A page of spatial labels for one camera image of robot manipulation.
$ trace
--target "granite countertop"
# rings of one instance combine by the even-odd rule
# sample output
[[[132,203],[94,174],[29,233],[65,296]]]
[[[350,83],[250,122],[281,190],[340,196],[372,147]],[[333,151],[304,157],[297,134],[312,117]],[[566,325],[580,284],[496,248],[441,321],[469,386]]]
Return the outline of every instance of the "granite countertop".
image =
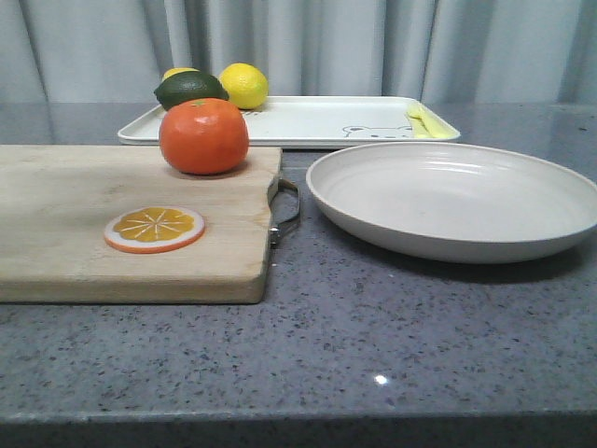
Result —
[[[117,145],[151,106],[2,104],[0,144]],[[597,180],[597,106],[432,108]],[[260,304],[0,304],[0,446],[594,446],[597,235],[502,266],[391,253],[318,211],[323,154],[285,150],[303,216]]]

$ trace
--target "yellow utensil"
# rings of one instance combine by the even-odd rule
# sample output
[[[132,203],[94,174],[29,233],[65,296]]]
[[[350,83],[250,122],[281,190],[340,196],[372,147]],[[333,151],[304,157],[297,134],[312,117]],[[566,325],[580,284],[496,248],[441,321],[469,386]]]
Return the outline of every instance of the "yellow utensil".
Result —
[[[436,115],[421,103],[413,102],[407,108],[407,116],[411,119],[414,138],[450,138],[453,133],[446,129]]]

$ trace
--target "orange slice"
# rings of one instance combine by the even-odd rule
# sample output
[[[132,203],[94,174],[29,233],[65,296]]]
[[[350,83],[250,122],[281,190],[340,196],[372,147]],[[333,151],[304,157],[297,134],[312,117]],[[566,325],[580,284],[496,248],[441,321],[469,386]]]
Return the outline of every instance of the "orange slice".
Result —
[[[105,241],[133,254],[156,254],[190,245],[205,230],[203,217],[185,207],[144,207],[112,219]]]

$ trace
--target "orange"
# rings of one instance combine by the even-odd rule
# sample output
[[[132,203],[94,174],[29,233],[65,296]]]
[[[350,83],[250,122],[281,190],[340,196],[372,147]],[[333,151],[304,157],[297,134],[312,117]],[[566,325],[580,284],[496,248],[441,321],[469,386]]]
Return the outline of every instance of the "orange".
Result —
[[[176,170],[214,175],[244,160],[249,134],[243,114],[233,103],[201,98],[176,105],[166,113],[160,125],[160,148]]]
[[[175,250],[199,239],[205,221],[184,207],[145,207],[112,219],[104,229],[105,241],[133,254]]]

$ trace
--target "white plate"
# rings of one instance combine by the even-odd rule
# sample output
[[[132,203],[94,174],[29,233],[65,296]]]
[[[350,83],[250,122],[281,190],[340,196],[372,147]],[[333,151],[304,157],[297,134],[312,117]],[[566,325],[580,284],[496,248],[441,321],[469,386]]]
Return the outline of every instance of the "white plate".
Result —
[[[307,185],[324,214],[349,233],[427,259],[537,259],[577,244],[597,225],[593,182],[489,147],[349,147],[316,161]]]

